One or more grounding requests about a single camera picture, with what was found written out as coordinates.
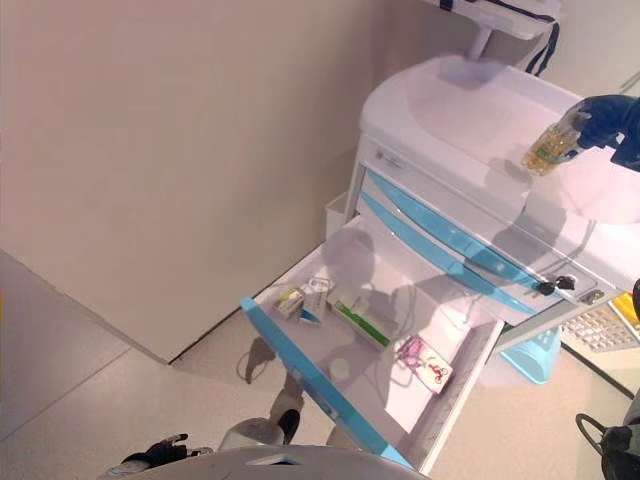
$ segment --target tiled floor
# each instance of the tiled floor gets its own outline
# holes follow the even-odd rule
[[[14,274],[25,275],[19,268]],[[7,309],[2,332],[8,347],[2,422],[15,416],[13,428],[19,427],[7,429],[0,442],[3,480],[93,479],[170,434],[188,432],[191,445],[217,447],[234,423],[269,415],[285,372],[270,361],[257,365],[246,384],[247,353],[252,345],[254,353],[260,349],[241,314],[168,367],[78,317],[82,310],[69,300],[29,306],[34,297],[20,295],[21,289],[45,288],[40,294],[56,296],[36,280],[11,289],[0,283],[7,305],[20,300]],[[29,320],[13,321],[18,311]],[[6,345],[7,338],[15,346]],[[474,389],[433,478],[602,478],[573,417],[585,411],[614,424],[629,404],[625,397],[564,354],[546,387],[491,383]],[[331,427],[307,400],[296,441],[322,444]]]

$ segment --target blue drawer handle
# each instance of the blue drawer handle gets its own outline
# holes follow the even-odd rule
[[[328,405],[335,410],[339,414],[336,422],[353,432],[361,447],[405,467],[413,468],[400,452],[365,420],[324,373],[302,353],[253,299],[245,297],[240,305],[260,336],[278,354],[287,369],[300,372],[301,386],[311,398],[319,405]]]
[[[487,295],[503,305],[507,305],[520,312],[524,312],[529,315],[534,315],[536,313],[532,308],[519,302],[488,280],[485,280],[474,271],[465,267],[451,254],[447,253],[445,250],[425,238],[420,233],[416,232],[409,225],[386,210],[382,205],[371,198],[369,194],[361,192],[360,195],[376,216],[382,220],[382,222],[393,233],[395,233],[398,238],[411,247],[418,255],[428,262],[433,263],[454,280],[457,280],[466,287]]]
[[[369,171],[369,174],[378,188],[402,213],[452,250],[464,255],[485,270],[529,289],[534,289],[538,284],[538,280],[534,276],[479,242],[464,230],[459,229],[440,214],[407,195],[376,173]]]

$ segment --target blue gloved hand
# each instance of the blue gloved hand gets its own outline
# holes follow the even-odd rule
[[[579,105],[590,118],[581,129],[578,145],[584,149],[615,148],[613,163],[640,171],[640,101],[626,95],[601,95],[588,97]],[[620,133],[625,138],[618,144]]]

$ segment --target glass bottle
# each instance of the glass bottle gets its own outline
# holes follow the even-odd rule
[[[591,117],[581,112],[583,102],[572,107],[559,122],[547,128],[527,150],[522,165],[538,176],[547,175],[561,163],[573,160],[584,148],[577,143],[587,120]]]

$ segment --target key lock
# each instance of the key lock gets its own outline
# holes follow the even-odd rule
[[[558,290],[575,290],[576,279],[571,275],[560,275],[552,282],[540,282],[536,285],[536,290],[545,297],[552,295]]]

